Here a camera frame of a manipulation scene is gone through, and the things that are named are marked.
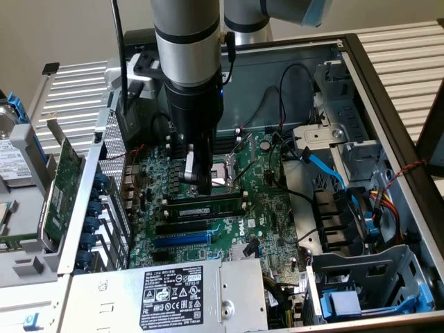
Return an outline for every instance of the green circuit board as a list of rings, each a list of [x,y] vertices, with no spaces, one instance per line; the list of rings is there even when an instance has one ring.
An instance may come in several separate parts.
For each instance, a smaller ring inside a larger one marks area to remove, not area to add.
[[[287,283],[297,283],[297,270],[291,271],[291,258],[297,257],[295,246],[286,245],[280,239],[278,230],[273,228],[273,213],[277,223],[283,225],[285,237],[293,239],[296,237],[293,221],[287,219],[291,209],[289,195],[284,191],[269,187],[264,182],[264,170],[268,169],[268,153],[261,152],[259,143],[263,140],[271,142],[271,135],[256,132],[252,135],[254,147],[251,142],[246,141],[244,147],[236,153],[237,172],[240,172],[250,164],[251,150],[255,149],[255,163],[242,176],[239,187],[248,192],[248,208],[243,216],[226,216],[210,219],[208,230],[214,231],[211,244],[197,244],[188,246],[172,246],[156,249],[154,240],[158,238],[155,233],[157,225],[167,223],[164,218],[164,207],[162,199],[164,195],[171,198],[187,198],[192,196],[189,185],[174,184],[173,179],[178,161],[170,161],[160,149],[154,149],[148,157],[140,160],[142,168],[146,169],[148,177],[139,182],[141,187],[151,189],[151,201],[146,204],[146,212],[140,213],[141,217],[133,219],[133,230],[135,239],[130,252],[130,267],[155,266],[159,264],[172,264],[190,262],[195,260],[236,259],[236,253],[241,253],[248,242],[253,238],[259,239],[260,259],[263,272],[272,273],[276,280]],[[279,153],[273,153],[273,170],[278,174]],[[223,160],[223,156],[214,156],[214,163]],[[221,193],[227,189],[216,188],[214,193]],[[200,207],[208,207],[211,210],[227,209],[228,205],[240,208],[242,200],[222,200],[208,203]],[[168,262],[155,262],[151,253],[156,250],[167,250],[171,260]]]
[[[56,243],[60,242],[66,233],[71,219],[76,202],[81,162],[82,160],[77,156],[69,141],[65,139],[60,150],[55,178],[51,183],[49,196],[44,202],[38,227],[39,230],[44,228],[44,231]]]

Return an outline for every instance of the motherboard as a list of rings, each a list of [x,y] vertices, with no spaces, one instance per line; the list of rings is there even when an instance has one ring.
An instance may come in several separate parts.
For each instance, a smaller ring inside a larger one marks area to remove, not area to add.
[[[229,189],[218,186],[223,178],[218,168],[229,154],[215,155],[210,197],[199,196],[193,186],[178,182],[183,159],[171,159],[160,147],[148,151],[138,166],[131,168],[138,172],[131,174],[128,182],[136,186],[135,195],[146,197],[145,207],[134,201],[130,267],[245,259],[244,250],[253,242],[258,244],[258,253],[248,258],[259,257],[264,274],[278,282],[297,284],[296,246],[284,243],[278,232],[280,228],[287,239],[296,237],[293,219],[287,218],[289,195],[265,180],[270,149],[271,135],[252,133],[234,152],[233,178],[244,173]],[[278,159],[279,153],[273,152],[271,160]],[[278,163],[272,169],[278,174]],[[193,244],[194,238],[187,236],[190,231],[195,232],[191,234],[194,237],[204,234],[202,242]]]

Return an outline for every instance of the screw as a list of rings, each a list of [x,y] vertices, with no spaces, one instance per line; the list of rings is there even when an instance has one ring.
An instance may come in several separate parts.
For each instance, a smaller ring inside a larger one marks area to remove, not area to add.
[[[343,136],[342,130],[333,130],[332,135],[335,139],[340,139]]]

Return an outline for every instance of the silver metal frame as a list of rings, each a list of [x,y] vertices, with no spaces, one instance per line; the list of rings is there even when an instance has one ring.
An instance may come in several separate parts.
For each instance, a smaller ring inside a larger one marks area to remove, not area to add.
[[[368,96],[366,94],[366,91],[364,89],[364,86],[362,85],[358,74],[352,64],[352,61],[350,59],[350,56],[346,53],[342,53],[342,57],[344,59],[345,64],[347,65],[347,68],[350,72],[350,75],[353,78],[353,81],[355,82],[355,87],[357,91],[359,92],[359,95],[361,96],[362,102],[364,106],[366,107],[367,113],[375,127],[375,131],[379,137],[379,141],[382,144],[382,147],[384,148],[387,158],[393,168],[394,172],[398,172],[401,170],[400,164],[398,160],[396,159],[395,153],[393,152],[393,149],[391,147],[391,144],[389,140],[387,139],[387,136],[382,129],[379,120],[377,118],[376,112],[373,109],[373,106],[370,102],[370,99],[368,99]],[[404,194],[406,201],[410,207],[411,213],[413,214],[413,217],[415,218],[416,224],[418,225],[419,231],[421,233],[422,239],[432,256],[432,260],[436,266],[436,269],[438,270],[438,273],[440,276],[444,276],[444,259],[441,256],[438,246],[436,245],[436,242],[432,236],[432,233],[430,232],[429,227],[427,226],[427,222],[424,219],[424,216],[422,215],[418,204],[415,200],[415,197],[413,196],[413,193],[411,191],[411,188],[405,178],[399,177],[398,183],[400,185],[400,188],[402,190],[402,193]]]

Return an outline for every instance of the power supply label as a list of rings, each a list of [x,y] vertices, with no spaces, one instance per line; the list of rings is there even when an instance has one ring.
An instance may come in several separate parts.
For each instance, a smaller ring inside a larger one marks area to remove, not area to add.
[[[203,266],[145,272],[144,331],[203,324]]]

